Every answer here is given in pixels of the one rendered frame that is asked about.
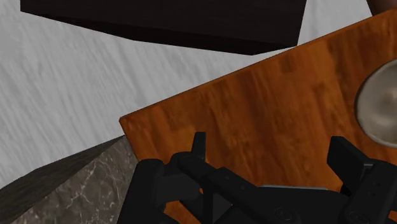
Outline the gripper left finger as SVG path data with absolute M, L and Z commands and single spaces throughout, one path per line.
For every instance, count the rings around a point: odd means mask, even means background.
M 291 209 L 265 205 L 262 188 L 208 164 L 205 141 L 205 132 L 196 132 L 191 150 L 173 154 L 168 164 L 138 162 L 117 224 L 180 224 L 164 212 L 174 201 L 200 224 L 298 224 Z

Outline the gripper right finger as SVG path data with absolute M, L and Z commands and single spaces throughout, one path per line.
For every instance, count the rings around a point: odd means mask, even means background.
M 338 224 L 397 224 L 397 165 L 366 156 L 342 136 L 333 136 L 327 164 L 350 191 Z

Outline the brown wooden table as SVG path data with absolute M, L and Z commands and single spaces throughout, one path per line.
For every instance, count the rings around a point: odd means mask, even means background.
M 121 117 L 138 162 L 168 164 L 205 132 L 205 161 L 263 189 L 265 205 L 291 209 L 298 224 L 338 224 L 350 191 L 327 164 L 342 136 L 366 156 L 397 165 L 354 116 L 366 77 L 397 59 L 397 9 L 350 25 Z M 180 202 L 165 214 L 200 224 Z

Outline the grey metal bowl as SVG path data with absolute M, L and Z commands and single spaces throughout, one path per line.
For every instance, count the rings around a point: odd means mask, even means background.
M 354 112 L 371 140 L 397 148 L 397 59 L 380 66 L 364 80 L 356 94 Z

